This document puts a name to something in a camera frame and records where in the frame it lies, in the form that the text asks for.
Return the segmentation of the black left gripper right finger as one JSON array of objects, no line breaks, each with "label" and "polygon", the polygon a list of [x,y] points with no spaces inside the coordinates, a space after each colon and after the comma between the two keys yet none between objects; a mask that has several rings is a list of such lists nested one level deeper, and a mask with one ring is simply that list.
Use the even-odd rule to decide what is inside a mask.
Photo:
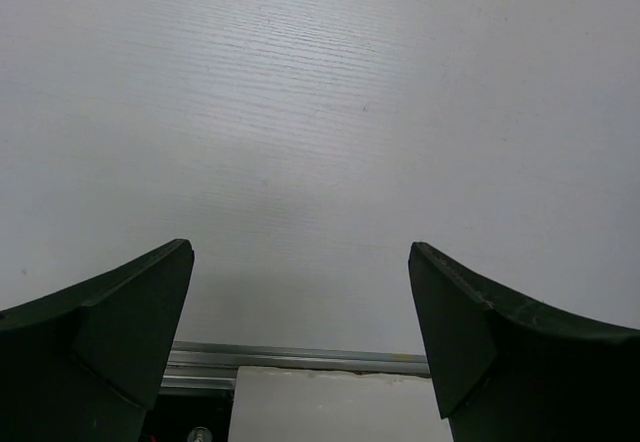
[{"label": "black left gripper right finger", "polygon": [[457,441],[635,441],[639,333],[560,310],[425,242],[408,260],[440,416]]}]

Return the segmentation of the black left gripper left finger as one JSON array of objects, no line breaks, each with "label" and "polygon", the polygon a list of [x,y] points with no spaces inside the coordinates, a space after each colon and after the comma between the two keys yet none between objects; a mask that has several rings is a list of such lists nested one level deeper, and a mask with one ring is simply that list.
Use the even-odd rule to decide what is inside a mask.
[{"label": "black left gripper left finger", "polygon": [[155,404],[194,251],[172,240],[1,313],[4,441],[135,441]]}]

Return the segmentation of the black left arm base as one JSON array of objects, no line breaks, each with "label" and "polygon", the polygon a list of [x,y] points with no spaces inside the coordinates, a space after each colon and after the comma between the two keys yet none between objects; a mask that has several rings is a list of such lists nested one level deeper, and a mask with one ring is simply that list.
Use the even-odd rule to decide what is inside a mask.
[{"label": "black left arm base", "polygon": [[229,392],[204,396],[160,395],[149,411],[139,441],[187,441],[198,427],[211,432],[213,441],[227,441],[233,407]]}]

